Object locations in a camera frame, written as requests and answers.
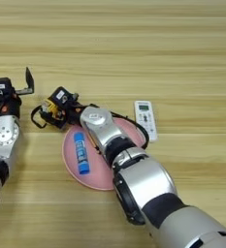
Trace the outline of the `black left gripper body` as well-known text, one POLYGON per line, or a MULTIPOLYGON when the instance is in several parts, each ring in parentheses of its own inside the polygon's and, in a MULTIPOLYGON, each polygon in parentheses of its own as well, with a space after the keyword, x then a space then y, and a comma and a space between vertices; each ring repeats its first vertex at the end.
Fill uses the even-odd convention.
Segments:
POLYGON ((22 104, 20 97, 33 93, 32 88, 0 90, 0 116, 13 115, 20 118, 20 106, 22 104))

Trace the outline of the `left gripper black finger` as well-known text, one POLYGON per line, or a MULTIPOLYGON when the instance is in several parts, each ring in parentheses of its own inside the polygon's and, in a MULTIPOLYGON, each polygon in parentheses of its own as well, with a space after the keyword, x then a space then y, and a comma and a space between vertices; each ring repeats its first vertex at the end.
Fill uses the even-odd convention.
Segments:
POLYGON ((34 78, 32 77, 32 74, 28 67, 26 67, 25 78, 26 78, 26 83, 28 85, 27 90, 29 94, 34 93, 34 78))

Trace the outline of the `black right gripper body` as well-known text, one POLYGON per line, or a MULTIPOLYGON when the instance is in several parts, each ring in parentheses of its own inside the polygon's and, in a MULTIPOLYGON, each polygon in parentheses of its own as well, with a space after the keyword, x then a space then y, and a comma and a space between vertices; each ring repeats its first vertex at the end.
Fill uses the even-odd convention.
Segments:
POLYGON ((85 106, 78 102, 79 94, 74 93, 70 96, 65 104, 66 120, 69 124, 80 125, 81 114, 85 106))

